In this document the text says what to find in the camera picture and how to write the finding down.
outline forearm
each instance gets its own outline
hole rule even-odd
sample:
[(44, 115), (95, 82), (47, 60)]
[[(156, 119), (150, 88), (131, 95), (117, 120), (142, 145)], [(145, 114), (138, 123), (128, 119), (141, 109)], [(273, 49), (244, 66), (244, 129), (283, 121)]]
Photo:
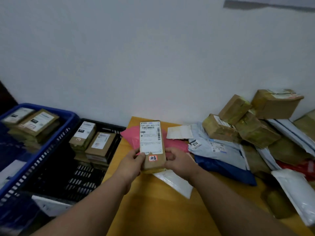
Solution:
[(126, 184), (113, 175), (87, 197), (55, 218), (34, 235), (106, 235), (126, 191)]
[(222, 235), (296, 235), (270, 214), (236, 194), (211, 173), (191, 179)]

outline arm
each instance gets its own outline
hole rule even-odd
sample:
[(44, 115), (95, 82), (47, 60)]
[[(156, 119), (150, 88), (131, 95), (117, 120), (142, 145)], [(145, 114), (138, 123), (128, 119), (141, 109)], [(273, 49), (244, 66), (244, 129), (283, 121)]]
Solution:
[(284, 224), (236, 194), (211, 173), (203, 170), (184, 152), (166, 148), (171, 156), (165, 168), (194, 186), (224, 236), (296, 236)]
[(140, 174), (145, 154), (131, 150), (122, 159), (111, 178), (87, 197), (34, 233), (34, 236), (106, 235), (120, 202), (130, 190), (132, 181)]

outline pink plastic mailer bag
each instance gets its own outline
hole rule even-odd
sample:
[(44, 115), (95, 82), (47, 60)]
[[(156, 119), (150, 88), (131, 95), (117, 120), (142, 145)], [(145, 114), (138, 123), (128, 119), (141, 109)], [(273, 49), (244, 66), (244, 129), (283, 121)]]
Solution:
[[(127, 128), (120, 133), (133, 149), (140, 147), (140, 126)], [(188, 152), (188, 144), (180, 140), (166, 139), (166, 132), (162, 129), (163, 141), (165, 148), (176, 147), (184, 152)]]

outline blue plastic crate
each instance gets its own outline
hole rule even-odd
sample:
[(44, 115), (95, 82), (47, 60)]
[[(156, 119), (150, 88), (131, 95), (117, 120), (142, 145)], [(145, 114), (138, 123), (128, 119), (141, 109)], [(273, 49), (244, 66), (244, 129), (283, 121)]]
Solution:
[(21, 184), (28, 176), (41, 167), (52, 150), (56, 148), (69, 134), (70, 129), (76, 127), (80, 118), (73, 112), (49, 108), (40, 105), (23, 103), (15, 106), (10, 111), (0, 116), (0, 120), (10, 115), (20, 107), (32, 108), (36, 111), (44, 108), (60, 117), (62, 125), (52, 137), (35, 154), (26, 152), (22, 143), (13, 139), (7, 131), (6, 126), (0, 123), (0, 171), (10, 165), (14, 160), (25, 161), (26, 164), (12, 177), (0, 190), (0, 226), (14, 229), (25, 228), (39, 211), (33, 200), (23, 194), (19, 194)]

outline yellow wooden surface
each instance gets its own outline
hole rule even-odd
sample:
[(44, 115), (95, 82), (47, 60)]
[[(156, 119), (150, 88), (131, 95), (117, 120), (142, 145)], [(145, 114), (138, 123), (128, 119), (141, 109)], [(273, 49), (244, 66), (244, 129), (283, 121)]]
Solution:
[[(141, 121), (146, 120), (149, 119), (132, 117), (128, 127), (137, 126)], [(161, 125), (165, 131), (168, 127), (178, 126), (166, 122), (161, 122)], [(103, 181), (112, 176), (120, 160), (131, 149), (132, 147), (123, 138)], [(235, 192), (268, 211), (260, 198), (266, 186), (259, 178), (256, 178), (258, 186), (252, 187), (216, 173), (214, 175)], [(301, 236), (314, 236), (297, 214), (282, 222)], [(191, 198), (186, 199), (155, 176), (141, 174), (132, 183), (130, 192), (124, 196), (107, 235), (164, 236), (220, 235), (220, 233), (195, 188)]]

